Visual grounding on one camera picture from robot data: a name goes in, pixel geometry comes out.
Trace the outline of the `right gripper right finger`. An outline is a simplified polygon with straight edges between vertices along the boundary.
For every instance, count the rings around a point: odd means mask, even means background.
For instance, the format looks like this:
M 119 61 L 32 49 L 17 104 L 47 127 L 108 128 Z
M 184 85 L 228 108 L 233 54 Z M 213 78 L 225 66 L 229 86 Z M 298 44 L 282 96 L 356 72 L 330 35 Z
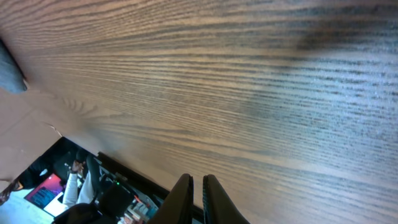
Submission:
M 206 224 L 249 224 L 213 174 L 203 177 L 203 212 Z

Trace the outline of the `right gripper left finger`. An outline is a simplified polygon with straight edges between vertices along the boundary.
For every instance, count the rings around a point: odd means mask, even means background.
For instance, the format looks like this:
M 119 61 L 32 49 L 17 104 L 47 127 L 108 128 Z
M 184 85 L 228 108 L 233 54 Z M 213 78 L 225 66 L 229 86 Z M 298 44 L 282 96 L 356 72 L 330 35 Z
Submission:
M 191 224 L 192 208 L 193 177 L 183 174 L 147 224 Z

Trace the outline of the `grey shorts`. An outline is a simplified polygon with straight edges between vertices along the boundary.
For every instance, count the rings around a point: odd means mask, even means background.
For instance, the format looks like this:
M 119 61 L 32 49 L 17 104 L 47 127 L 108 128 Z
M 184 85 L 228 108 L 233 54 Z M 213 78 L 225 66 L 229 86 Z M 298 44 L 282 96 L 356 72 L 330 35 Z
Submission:
M 1 41 L 1 88 L 12 94 L 20 94 L 27 90 L 24 76 L 18 64 Z

